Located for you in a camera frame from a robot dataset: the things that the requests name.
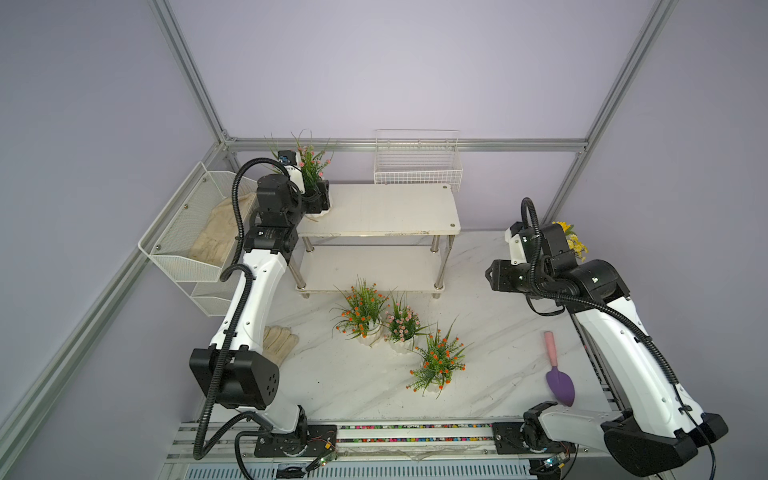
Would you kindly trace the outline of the orange flower pot front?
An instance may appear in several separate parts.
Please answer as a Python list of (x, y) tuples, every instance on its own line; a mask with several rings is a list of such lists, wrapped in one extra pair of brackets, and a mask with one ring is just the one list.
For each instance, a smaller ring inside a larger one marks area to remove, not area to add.
[(409, 371), (410, 382), (406, 389), (414, 393), (433, 389), (440, 396), (453, 382), (455, 374), (467, 369), (467, 345), (453, 333), (453, 325), (446, 331), (439, 327), (423, 327), (418, 334), (424, 338), (424, 344), (414, 346), (419, 363)]

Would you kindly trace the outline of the white mesh wall bin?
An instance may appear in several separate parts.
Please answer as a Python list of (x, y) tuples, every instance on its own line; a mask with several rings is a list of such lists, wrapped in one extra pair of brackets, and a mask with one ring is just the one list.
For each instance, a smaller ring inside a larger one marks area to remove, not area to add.
[(138, 242), (139, 250), (172, 281), (217, 282), (226, 262), (206, 263), (192, 248), (213, 209), (229, 199), (235, 174), (198, 163)]
[(242, 255), (242, 251), (237, 249), (237, 242), (231, 251), (228, 261), (223, 267), (212, 266), (214, 269), (214, 282), (199, 281), (192, 291), (192, 299), (195, 300), (201, 309), (209, 316), (224, 315), (235, 294), (239, 281), (239, 273), (233, 273), (226, 282), (220, 281), (220, 271), (232, 263), (232, 260)]

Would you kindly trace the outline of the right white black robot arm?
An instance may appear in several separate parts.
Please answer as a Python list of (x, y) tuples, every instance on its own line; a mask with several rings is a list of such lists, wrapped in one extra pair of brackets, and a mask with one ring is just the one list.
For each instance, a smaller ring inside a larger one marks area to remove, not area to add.
[(685, 390), (641, 322), (629, 288), (604, 260), (581, 263), (563, 227), (542, 226), (533, 201), (521, 201), (521, 219), (505, 232), (510, 257), (485, 272), (492, 290), (548, 299), (568, 313), (590, 339), (620, 387), (618, 412), (576, 409), (560, 398), (543, 401), (517, 422), (492, 426), (500, 454), (530, 452), (575, 462), (579, 447), (608, 453), (636, 477), (659, 476), (712, 449), (729, 428)]

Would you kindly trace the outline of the orange flower pot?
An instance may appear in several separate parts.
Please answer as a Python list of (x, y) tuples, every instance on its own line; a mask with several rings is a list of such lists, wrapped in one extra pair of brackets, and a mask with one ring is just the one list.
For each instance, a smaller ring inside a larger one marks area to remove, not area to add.
[(344, 304), (337, 308), (334, 328), (348, 339), (356, 339), (372, 347), (383, 329), (383, 318), (390, 305), (390, 296), (381, 292), (376, 283), (358, 277), (348, 290), (340, 290)]
[(418, 334), (424, 338), (424, 344), (414, 346), (419, 363), (409, 371), (410, 382), (406, 389), (414, 393), (433, 389), (440, 396), (453, 382), (455, 374), (467, 369), (467, 345), (453, 333), (453, 325), (446, 331), (439, 327), (423, 327)]

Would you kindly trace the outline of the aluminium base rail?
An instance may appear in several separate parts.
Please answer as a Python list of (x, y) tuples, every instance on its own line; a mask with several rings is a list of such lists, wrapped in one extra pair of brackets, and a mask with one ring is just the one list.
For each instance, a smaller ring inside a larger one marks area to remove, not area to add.
[(179, 428), (162, 479), (627, 479), (607, 454), (555, 443), (541, 453), (516, 439), (516, 422), (455, 420), (312, 425), (304, 446), (242, 422), (201, 460), (197, 426)]

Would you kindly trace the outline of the beige glove on table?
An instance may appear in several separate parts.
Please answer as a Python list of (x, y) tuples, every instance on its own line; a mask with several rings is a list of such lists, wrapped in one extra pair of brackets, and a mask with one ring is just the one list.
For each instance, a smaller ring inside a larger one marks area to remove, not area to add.
[(298, 343), (299, 337), (290, 328), (267, 326), (264, 330), (262, 355), (280, 367)]

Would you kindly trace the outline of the purple pink garden trowel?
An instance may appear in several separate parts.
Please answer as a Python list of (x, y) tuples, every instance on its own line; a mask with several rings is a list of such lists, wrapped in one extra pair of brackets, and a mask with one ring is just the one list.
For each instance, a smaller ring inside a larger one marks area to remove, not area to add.
[(558, 403), (572, 407), (575, 402), (575, 386), (569, 375), (559, 370), (558, 352), (552, 331), (544, 332), (550, 370), (546, 373), (547, 384)]

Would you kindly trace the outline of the pink flower pot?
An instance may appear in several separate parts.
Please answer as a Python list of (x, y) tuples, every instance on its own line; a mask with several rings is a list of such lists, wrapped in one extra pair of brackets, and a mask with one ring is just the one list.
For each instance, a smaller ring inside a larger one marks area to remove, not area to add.
[[(295, 141), (295, 148), (293, 151), (295, 151), (298, 155), (298, 165), (303, 173), (303, 180), (306, 189), (305, 193), (307, 193), (310, 189), (315, 189), (315, 185), (318, 181), (327, 180), (324, 177), (323, 171), (330, 165), (332, 157), (326, 157), (327, 147), (324, 147), (321, 150), (316, 150), (312, 140), (309, 140), (308, 143), (303, 143), (301, 140), (303, 133), (304, 131), (301, 131), (298, 135), (293, 136)], [(308, 216), (319, 218), (327, 214), (329, 211), (326, 211), (320, 215)]]
[(393, 297), (391, 310), (384, 323), (383, 340), (395, 352), (405, 354), (416, 351), (417, 340), (426, 334), (428, 325), (409, 304), (405, 293)]

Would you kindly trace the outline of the lower white mesh wall bin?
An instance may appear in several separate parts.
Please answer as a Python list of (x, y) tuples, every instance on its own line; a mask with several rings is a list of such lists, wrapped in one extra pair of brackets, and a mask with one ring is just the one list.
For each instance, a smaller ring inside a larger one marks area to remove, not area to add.
[(223, 267), (212, 266), (214, 269), (214, 282), (199, 281), (192, 291), (192, 299), (195, 300), (201, 309), (209, 316), (224, 315), (235, 294), (239, 281), (239, 273), (233, 273), (226, 282), (220, 281), (220, 271), (232, 263), (232, 260), (242, 255), (242, 251), (237, 249), (237, 242), (231, 251), (228, 261)]

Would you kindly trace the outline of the upper white mesh wall bin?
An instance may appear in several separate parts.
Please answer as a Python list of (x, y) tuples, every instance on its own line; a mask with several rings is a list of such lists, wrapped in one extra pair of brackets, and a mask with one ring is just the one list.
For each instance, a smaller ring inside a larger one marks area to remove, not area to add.
[(213, 209), (229, 199), (235, 174), (198, 163), (138, 242), (139, 250), (172, 281), (217, 282), (226, 262), (206, 263), (192, 248)]

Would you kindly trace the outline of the purple vase yellow flowers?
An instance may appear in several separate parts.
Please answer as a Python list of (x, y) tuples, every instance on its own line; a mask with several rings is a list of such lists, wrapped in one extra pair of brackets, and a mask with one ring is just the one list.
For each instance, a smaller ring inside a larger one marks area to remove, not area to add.
[(569, 248), (575, 252), (576, 258), (581, 263), (584, 263), (586, 261), (586, 256), (589, 253), (589, 249), (576, 234), (574, 226), (561, 221), (554, 222), (554, 225), (559, 225), (562, 228)]

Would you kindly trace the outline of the beige glove in bin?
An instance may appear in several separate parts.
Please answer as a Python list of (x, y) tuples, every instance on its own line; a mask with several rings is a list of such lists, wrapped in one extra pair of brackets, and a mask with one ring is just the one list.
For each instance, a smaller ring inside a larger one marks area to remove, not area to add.
[(238, 236), (237, 222), (229, 197), (211, 211), (207, 223), (189, 250), (192, 260), (223, 267)]

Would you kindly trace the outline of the white two-tier rack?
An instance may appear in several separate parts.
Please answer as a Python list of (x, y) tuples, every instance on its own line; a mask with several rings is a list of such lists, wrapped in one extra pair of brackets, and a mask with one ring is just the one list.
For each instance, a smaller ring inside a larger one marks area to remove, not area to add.
[(365, 280), (438, 298), (460, 232), (449, 184), (335, 185), (330, 210), (298, 226), (296, 291), (309, 297)]

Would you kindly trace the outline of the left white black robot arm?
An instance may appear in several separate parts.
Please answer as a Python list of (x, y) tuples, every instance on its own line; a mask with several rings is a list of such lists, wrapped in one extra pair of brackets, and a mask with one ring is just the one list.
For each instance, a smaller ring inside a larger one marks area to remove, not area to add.
[(205, 395), (192, 456), (206, 457), (241, 420), (256, 422), (277, 442), (301, 452), (308, 444), (305, 410), (279, 390), (278, 365), (263, 344), (277, 286), (290, 270), (297, 227), (306, 213), (297, 155), (247, 161), (236, 173), (231, 200), (237, 229), (232, 262), (223, 282), (238, 277), (235, 296), (208, 347), (191, 354), (190, 369)]

